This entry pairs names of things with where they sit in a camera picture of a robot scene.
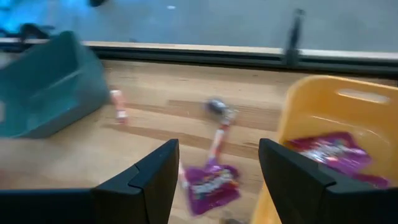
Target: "plastic container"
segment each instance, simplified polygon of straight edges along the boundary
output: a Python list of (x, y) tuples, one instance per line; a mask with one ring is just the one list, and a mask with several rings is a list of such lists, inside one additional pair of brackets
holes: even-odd
[[(373, 159), (366, 174), (398, 184), (398, 88), (338, 77), (312, 76), (292, 86), (278, 140), (347, 131)], [(260, 193), (252, 224), (281, 223), (267, 186)]]
[(101, 61), (63, 32), (0, 70), (0, 137), (47, 137), (108, 97)]

